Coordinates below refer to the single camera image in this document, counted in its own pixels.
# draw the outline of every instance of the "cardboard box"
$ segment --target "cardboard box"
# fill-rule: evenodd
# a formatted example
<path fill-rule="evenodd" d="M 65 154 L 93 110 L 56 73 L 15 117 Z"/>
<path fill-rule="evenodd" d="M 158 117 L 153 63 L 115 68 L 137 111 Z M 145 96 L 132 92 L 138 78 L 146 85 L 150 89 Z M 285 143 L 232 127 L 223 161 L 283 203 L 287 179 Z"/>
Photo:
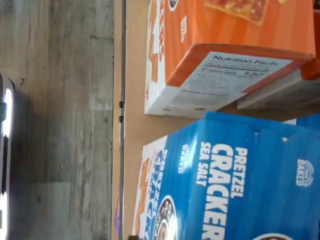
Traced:
<path fill-rule="evenodd" d="M 304 80 L 301 71 L 239 99 L 238 109 L 291 111 L 307 105 L 320 106 L 320 80 Z"/>
<path fill-rule="evenodd" d="M 315 57 L 312 0 L 240 2 L 150 1 L 146 114 L 203 117 Z"/>
<path fill-rule="evenodd" d="M 291 111 L 320 106 L 320 10 L 314 10 L 316 58 L 292 74 L 238 100 L 238 109 Z"/>
<path fill-rule="evenodd" d="M 319 137 L 302 126 L 208 113 L 148 144 L 132 234 L 145 240 L 318 239 Z"/>

